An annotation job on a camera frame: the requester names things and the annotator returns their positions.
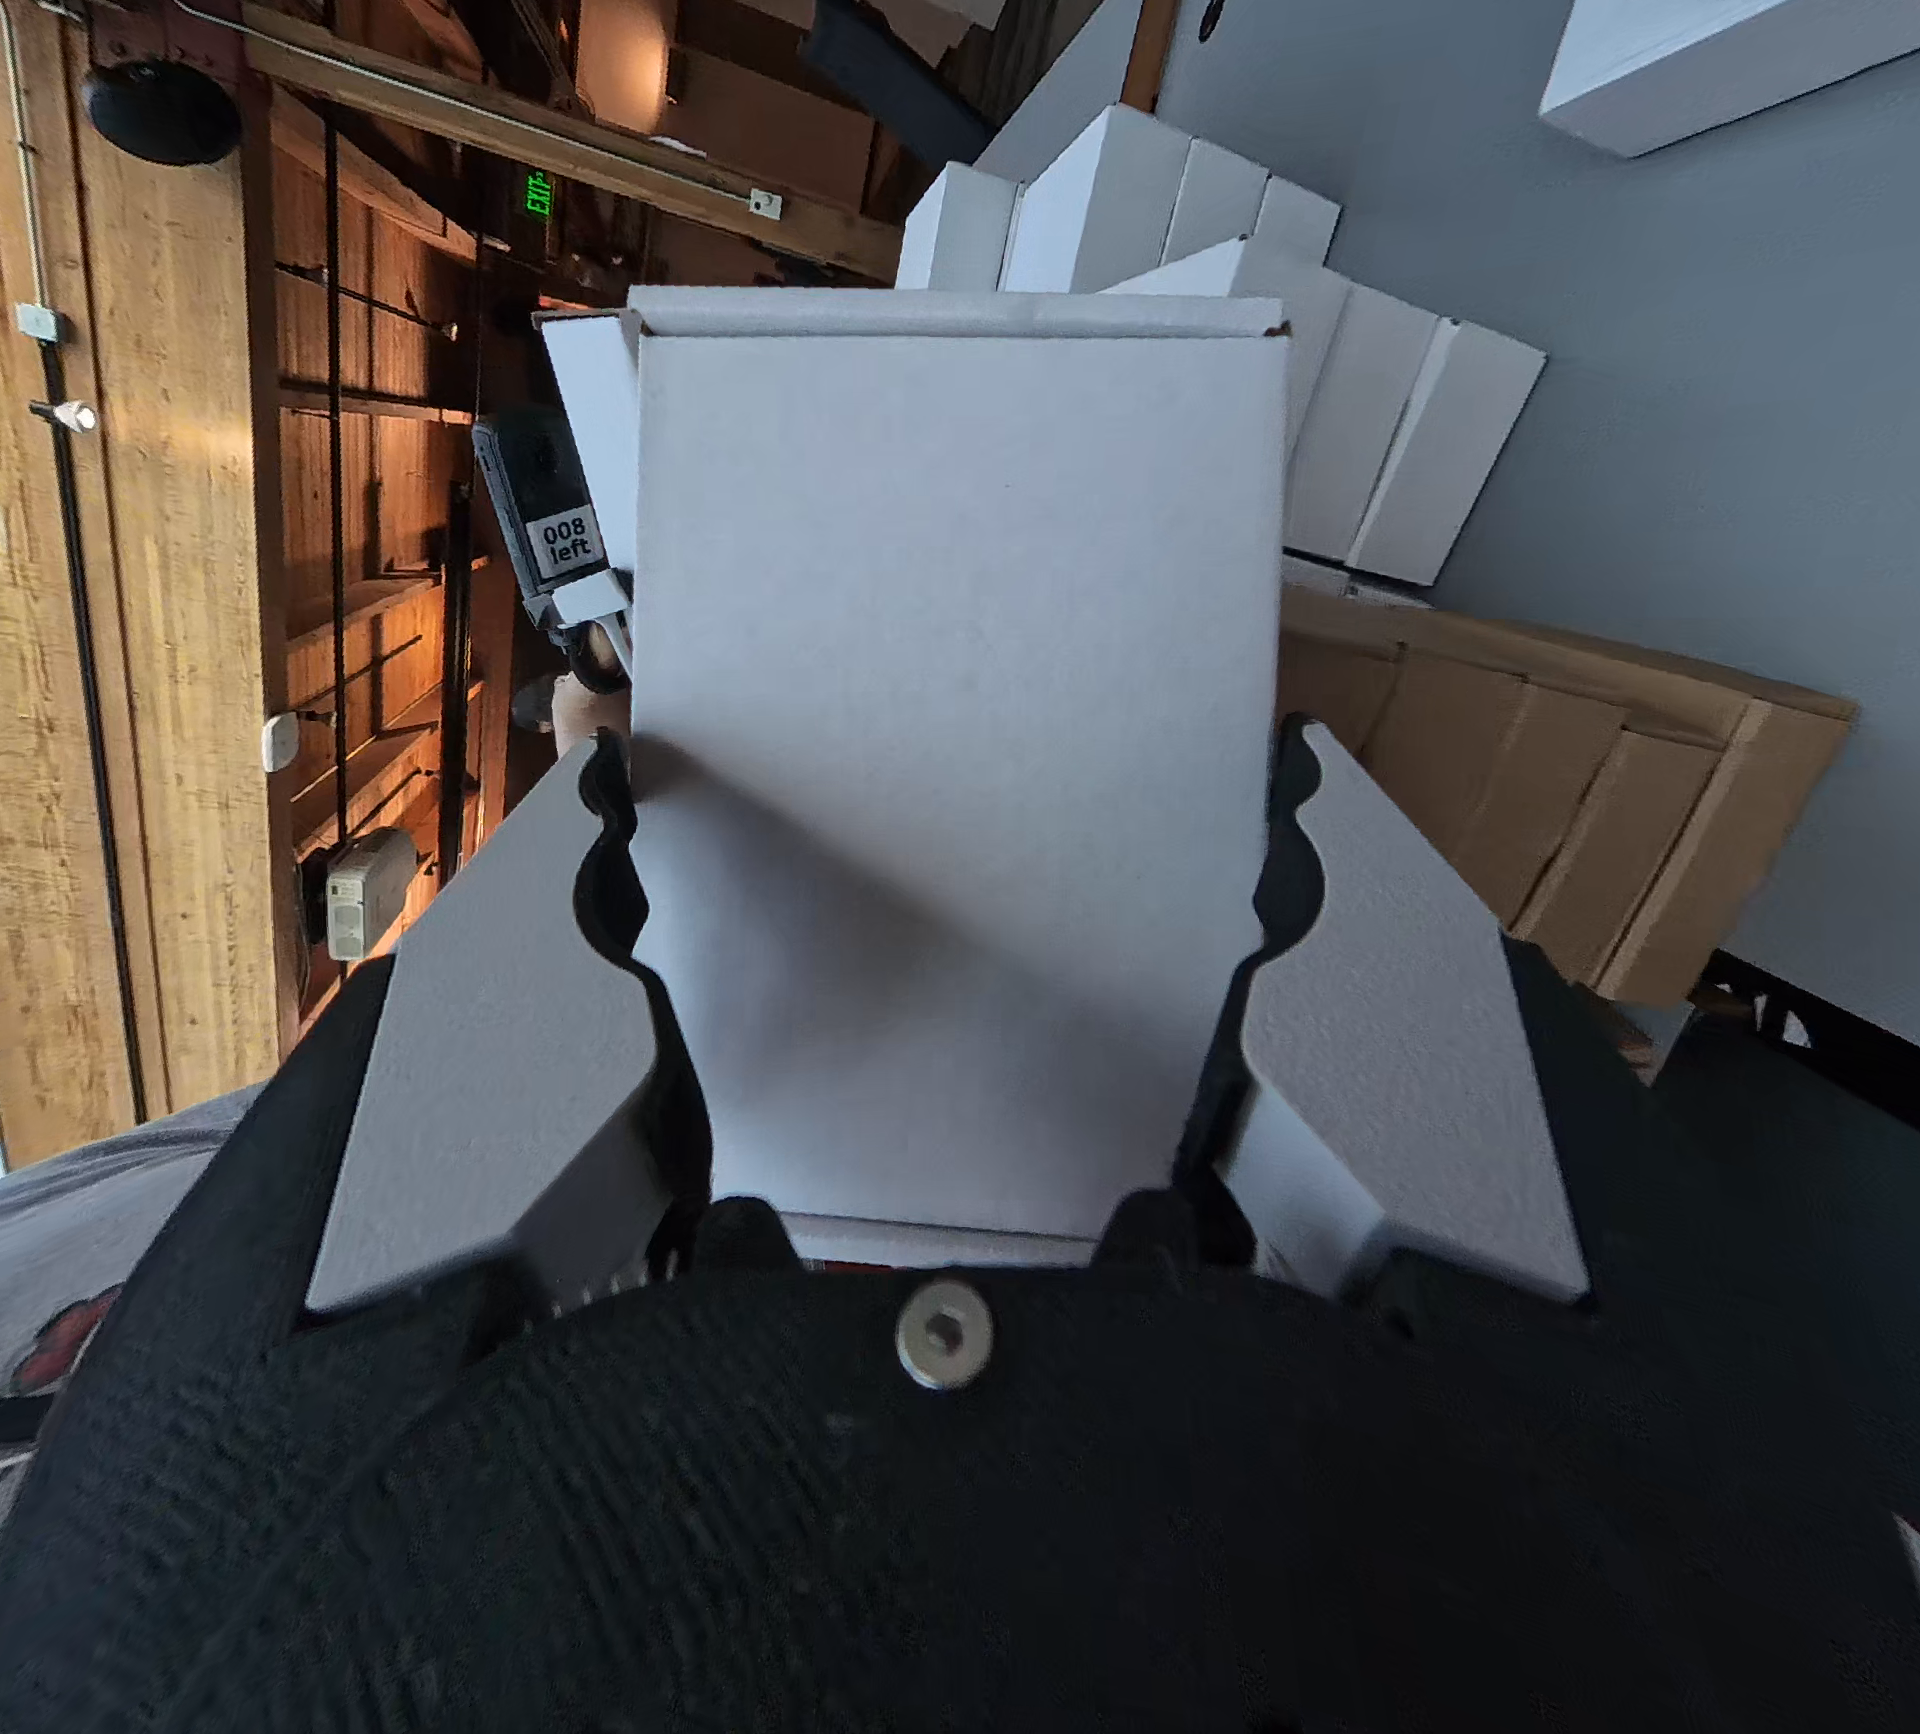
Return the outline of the white cardboard box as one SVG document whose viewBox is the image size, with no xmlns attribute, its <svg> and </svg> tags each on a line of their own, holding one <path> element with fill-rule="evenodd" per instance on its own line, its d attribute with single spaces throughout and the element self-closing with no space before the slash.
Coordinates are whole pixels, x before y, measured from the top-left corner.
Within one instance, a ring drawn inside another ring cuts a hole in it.
<svg viewBox="0 0 1920 1734">
<path fill-rule="evenodd" d="M 631 332 L 636 950 L 716 1187 L 826 1261 L 1080 1257 L 1259 943 L 1285 306 Z"/>
<path fill-rule="evenodd" d="M 629 590 L 638 563 L 641 339 L 641 317 L 631 306 L 553 311 L 541 322 L 607 561 Z"/>
<path fill-rule="evenodd" d="M 1538 114 L 1641 158 L 1916 48 L 1919 0 L 1574 0 Z"/>
</svg>

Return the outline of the white wall device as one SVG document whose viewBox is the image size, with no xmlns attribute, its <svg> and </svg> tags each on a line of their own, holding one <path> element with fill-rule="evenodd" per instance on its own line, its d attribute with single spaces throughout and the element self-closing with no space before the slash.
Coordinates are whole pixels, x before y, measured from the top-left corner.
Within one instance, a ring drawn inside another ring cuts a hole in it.
<svg viewBox="0 0 1920 1734">
<path fill-rule="evenodd" d="M 420 849 L 402 826 L 353 835 L 325 882 L 326 953 L 342 964 L 373 958 L 395 927 L 420 873 Z"/>
</svg>

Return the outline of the stack of brown cardboard boxes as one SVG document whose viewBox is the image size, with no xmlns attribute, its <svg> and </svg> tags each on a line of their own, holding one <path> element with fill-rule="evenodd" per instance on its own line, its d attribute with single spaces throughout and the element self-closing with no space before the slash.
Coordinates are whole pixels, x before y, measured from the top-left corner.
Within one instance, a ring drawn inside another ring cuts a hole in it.
<svg viewBox="0 0 1920 1734">
<path fill-rule="evenodd" d="M 1687 1002 L 1861 705 L 1526 622 L 1290 584 L 1279 705 L 1329 727 L 1515 938 Z"/>
</svg>

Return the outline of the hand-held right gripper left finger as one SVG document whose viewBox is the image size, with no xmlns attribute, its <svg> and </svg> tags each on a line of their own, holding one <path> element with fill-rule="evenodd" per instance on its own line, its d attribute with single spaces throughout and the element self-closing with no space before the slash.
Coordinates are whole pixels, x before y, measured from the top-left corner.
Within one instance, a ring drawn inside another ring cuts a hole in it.
<svg viewBox="0 0 1920 1734">
<path fill-rule="evenodd" d="M 620 735 L 570 747 L 401 940 L 305 1303 L 500 1261 L 562 1309 L 663 1273 L 713 1198 L 709 1101 L 636 945 Z"/>
</svg>

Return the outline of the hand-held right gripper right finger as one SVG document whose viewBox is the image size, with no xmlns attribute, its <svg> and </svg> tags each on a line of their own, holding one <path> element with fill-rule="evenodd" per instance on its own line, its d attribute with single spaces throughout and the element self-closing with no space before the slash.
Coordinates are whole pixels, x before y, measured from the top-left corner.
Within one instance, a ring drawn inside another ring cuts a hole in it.
<svg viewBox="0 0 1920 1734">
<path fill-rule="evenodd" d="M 1415 1252 L 1590 1290 L 1502 923 L 1332 729 L 1283 719 L 1256 883 L 1192 1109 L 1254 1273 L 1321 1297 Z"/>
</svg>

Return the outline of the stack of white boxes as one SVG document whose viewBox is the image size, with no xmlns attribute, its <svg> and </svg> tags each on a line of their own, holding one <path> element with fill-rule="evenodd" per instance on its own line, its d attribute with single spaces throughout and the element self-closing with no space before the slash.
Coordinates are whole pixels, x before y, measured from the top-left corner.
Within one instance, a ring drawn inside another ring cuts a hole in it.
<svg viewBox="0 0 1920 1734">
<path fill-rule="evenodd" d="M 1281 301 L 1287 549 L 1430 587 L 1546 354 L 1337 271 L 1338 219 L 1261 161 L 1110 106 L 1030 180 L 949 161 L 906 215 L 894 283 Z"/>
</svg>

